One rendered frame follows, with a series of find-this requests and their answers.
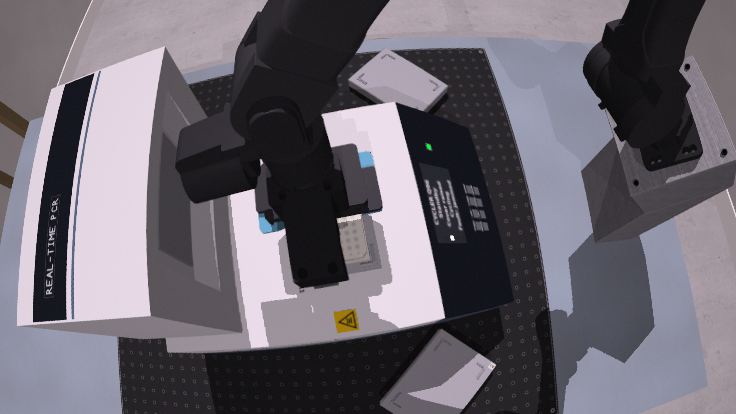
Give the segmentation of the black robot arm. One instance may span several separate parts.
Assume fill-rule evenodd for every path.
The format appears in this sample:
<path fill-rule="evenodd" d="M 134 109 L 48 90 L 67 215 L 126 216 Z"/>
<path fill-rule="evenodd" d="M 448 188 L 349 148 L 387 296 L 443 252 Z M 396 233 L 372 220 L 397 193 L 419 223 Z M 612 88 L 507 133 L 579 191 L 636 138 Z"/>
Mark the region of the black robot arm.
<path fill-rule="evenodd" d="M 301 288 L 349 280 L 335 215 L 349 209 L 339 156 L 312 189 L 289 191 L 276 180 L 303 187 L 326 174 L 332 150 L 320 111 L 389 1 L 268 0 L 237 48 L 231 103 L 179 133 L 175 168 L 195 204 L 255 189 L 259 159 L 266 164 L 268 203 L 284 222 Z M 619 140 L 640 148 L 648 171 L 703 154 L 686 97 L 691 85 L 679 69 L 705 1 L 630 0 L 585 58 L 598 106 Z"/>

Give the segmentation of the white well pcr plate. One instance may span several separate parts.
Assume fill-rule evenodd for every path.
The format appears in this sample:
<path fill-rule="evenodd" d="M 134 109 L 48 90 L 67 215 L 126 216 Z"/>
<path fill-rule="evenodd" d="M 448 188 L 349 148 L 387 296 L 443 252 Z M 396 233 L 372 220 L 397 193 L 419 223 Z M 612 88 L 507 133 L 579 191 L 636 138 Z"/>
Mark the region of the white well pcr plate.
<path fill-rule="evenodd" d="M 362 214 L 337 218 L 345 264 L 369 261 Z"/>

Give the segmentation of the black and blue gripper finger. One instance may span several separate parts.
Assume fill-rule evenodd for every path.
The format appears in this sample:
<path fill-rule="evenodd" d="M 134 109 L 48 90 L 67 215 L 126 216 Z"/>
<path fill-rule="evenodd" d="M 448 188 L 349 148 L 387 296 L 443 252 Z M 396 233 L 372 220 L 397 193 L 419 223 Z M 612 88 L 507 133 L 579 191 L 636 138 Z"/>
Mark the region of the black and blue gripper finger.
<path fill-rule="evenodd" d="M 374 166 L 373 157 L 372 157 L 372 154 L 370 152 L 365 151 L 365 152 L 360 152 L 358 154 L 359 154 L 361 168 Z M 383 206 L 382 206 L 382 209 L 383 209 Z M 381 212 L 382 209 L 379 210 L 379 211 L 375 211 L 375 212 L 370 212 L 370 213 L 365 213 L 365 214 L 363 213 L 363 215 Z"/>
<path fill-rule="evenodd" d="M 261 213 L 261 214 L 258 213 L 258 219 L 259 219 L 259 228 L 263 234 L 277 232 L 277 231 L 285 229 L 285 225 L 283 222 L 275 222 L 274 225 L 269 224 L 264 217 L 264 213 Z"/>

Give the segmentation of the white real-time pcr cycler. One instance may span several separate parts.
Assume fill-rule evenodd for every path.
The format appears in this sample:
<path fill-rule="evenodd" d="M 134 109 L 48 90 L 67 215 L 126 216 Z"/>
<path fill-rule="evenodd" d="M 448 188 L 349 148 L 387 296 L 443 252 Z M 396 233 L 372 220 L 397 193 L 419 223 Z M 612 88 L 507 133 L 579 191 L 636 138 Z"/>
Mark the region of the white real-time pcr cycler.
<path fill-rule="evenodd" d="M 396 102 L 321 115 L 331 147 L 372 154 L 383 209 L 362 214 L 370 260 L 314 290 L 293 283 L 285 229 L 260 231 L 254 189 L 187 196 L 179 133 L 208 117 L 165 46 L 51 89 L 17 326 L 235 353 L 391 334 L 514 302 L 467 127 Z"/>

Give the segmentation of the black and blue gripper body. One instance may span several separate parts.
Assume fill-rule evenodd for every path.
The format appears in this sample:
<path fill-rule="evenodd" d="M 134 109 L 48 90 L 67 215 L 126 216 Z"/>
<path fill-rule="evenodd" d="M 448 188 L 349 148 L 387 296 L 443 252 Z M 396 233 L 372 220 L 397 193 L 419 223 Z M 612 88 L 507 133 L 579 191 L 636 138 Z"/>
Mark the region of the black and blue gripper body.
<path fill-rule="evenodd" d="M 330 173 L 333 165 L 333 155 L 334 153 L 338 153 L 345 180 L 349 209 L 346 211 L 336 212 L 336 218 L 353 216 L 363 213 L 365 214 L 381 210 L 383 204 L 375 167 L 370 166 L 361 168 L 358 149 L 357 146 L 353 143 L 331 148 L 333 152 L 330 167 L 329 169 L 327 169 L 326 174 L 319 181 L 303 187 L 289 187 L 279 183 L 274 178 L 277 184 L 280 187 L 289 191 L 306 191 L 316 187 Z M 271 225 L 274 225 L 275 222 L 280 222 L 282 220 L 276 215 L 275 211 L 268 204 L 267 183 L 265 174 L 266 169 L 267 166 L 265 163 L 263 163 L 261 165 L 261 174 L 258 177 L 257 187 L 254 189 L 255 204 L 256 211 L 259 214 L 264 213 L 264 217 L 267 222 Z"/>

